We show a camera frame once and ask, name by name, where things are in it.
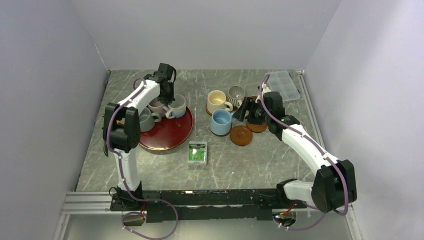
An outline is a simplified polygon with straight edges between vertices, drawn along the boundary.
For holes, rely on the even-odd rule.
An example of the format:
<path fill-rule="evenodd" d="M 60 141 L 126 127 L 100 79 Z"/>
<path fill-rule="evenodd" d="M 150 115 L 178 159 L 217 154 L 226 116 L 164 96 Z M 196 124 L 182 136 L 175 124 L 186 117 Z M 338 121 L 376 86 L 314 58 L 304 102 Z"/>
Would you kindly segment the light blue ceramic mug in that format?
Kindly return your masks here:
<path fill-rule="evenodd" d="M 210 118 L 209 128 L 215 133 L 225 134 L 232 129 L 232 124 L 235 121 L 236 119 L 234 119 L 230 112 L 224 109 L 218 109 Z"/>

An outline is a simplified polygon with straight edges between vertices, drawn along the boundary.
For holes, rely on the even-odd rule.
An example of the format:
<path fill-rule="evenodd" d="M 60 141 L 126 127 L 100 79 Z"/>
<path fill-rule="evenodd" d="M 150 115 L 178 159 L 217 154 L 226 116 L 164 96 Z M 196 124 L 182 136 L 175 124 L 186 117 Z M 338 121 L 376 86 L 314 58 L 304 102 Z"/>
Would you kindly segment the grey ribbed ceramic cup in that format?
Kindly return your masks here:
<path fill-rule="evenodd" d="M 230 102 L 233 108 L 239 108 L 246 96 L 244 88 L 238 85 L 234 85 L 229 88 L 228 94 L 226 95 L 226 101 Z"/>

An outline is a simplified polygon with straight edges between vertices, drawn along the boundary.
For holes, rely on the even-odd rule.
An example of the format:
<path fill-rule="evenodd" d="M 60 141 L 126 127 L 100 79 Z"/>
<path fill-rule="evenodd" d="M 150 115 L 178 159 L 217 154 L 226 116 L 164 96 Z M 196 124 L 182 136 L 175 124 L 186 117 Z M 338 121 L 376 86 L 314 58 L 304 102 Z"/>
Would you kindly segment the cream ribbed ceramic mug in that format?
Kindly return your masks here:
<path fill-rule="evenodd" d="M 206 109 L 212 115 L 216 110 L 233 111 L 233 104 L 227 101 L 226 94 L 221 90 L 212 90 L 207 96 Z"/>

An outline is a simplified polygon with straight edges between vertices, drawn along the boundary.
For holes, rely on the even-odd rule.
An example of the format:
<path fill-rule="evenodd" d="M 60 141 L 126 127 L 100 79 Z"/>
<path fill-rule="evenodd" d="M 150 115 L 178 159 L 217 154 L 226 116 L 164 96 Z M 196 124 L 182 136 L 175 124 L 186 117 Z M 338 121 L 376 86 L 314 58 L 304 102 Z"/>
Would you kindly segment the mauve ceramic mug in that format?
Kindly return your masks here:
<path fill-rule="evenodd" d="M 154 100 L 152 100 L 147 107 L 153 112 L 153 113 L 158 113 L 160 114 L 162 117 L 164 117 L 166 115 L 166 113 L 168 112 L 169 108 L 166 104 L 161 103 L 158 101 L 157 98 L 155 98 Z"/>

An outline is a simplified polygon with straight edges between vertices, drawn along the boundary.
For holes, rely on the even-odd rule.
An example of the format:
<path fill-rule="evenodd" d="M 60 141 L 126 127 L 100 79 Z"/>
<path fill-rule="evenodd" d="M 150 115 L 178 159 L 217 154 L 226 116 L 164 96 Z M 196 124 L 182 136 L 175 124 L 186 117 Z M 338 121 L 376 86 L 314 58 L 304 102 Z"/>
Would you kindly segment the white ceramic mug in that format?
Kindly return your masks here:
<path fill-rule="evenodd" d="M 183 95 L 176 94 L 174 101 L 168 105 L 168 110 L 165 114 L 167 119 L 181 118 L 187 110 L 186 99 Z"/>

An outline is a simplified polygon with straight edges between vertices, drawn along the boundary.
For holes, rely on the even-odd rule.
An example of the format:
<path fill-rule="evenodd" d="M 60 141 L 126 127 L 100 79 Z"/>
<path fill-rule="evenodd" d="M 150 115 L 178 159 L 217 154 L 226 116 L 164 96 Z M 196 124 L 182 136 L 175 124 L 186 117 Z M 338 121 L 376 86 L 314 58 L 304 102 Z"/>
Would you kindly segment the grey-green ceramic mug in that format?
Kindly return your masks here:
<path fill-rule="evenodd" d="M 139 127 L 142 133 L 148 132 L 155 127 L 155 124 L 162 120 L 158 112 L 151 112 L 149 108 L 144 108 L 139 115 Z"/>

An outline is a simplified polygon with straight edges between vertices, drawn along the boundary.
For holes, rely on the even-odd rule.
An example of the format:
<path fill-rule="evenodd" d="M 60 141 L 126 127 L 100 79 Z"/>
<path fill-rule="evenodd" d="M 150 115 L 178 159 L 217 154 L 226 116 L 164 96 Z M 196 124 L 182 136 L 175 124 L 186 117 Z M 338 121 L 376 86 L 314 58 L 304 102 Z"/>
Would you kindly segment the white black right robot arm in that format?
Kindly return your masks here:
<path fill-rule="evenodd" d="M 314 175 L 312 182 L 292 178 L 279 183 L 275 200 L 280 207 L 287 208 L 294 201 L 303 201 L 328 213 L 357 200 L 354 165 L 330 154 L 307 133 L 298 119 L 286 114 L 278 92 L 244 97 L 240 104 L 233 114 L 234 119 L 253 125 L 266 124 L 278 140 L 300 156 Z"/>

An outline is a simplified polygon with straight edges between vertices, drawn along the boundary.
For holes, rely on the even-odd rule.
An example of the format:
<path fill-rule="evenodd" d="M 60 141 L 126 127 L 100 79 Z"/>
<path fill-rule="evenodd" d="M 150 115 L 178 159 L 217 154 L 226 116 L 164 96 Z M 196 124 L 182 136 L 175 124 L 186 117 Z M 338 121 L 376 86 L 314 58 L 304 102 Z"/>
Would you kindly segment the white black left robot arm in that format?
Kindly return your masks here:
<path fill-rule="evenodd" d="M 144 203 L 134 150 L 141 139 L 140 114 L 154 99 L 163 104 L 174 101 L 176 75 L 173 66 L 160 63 L 154 73 L 133 82 L 133 92 L 127 97 L 118 103 L 108 103 L 104 109 L 103 140 L 118 170 L 116 194 L 131 210 Z"/>

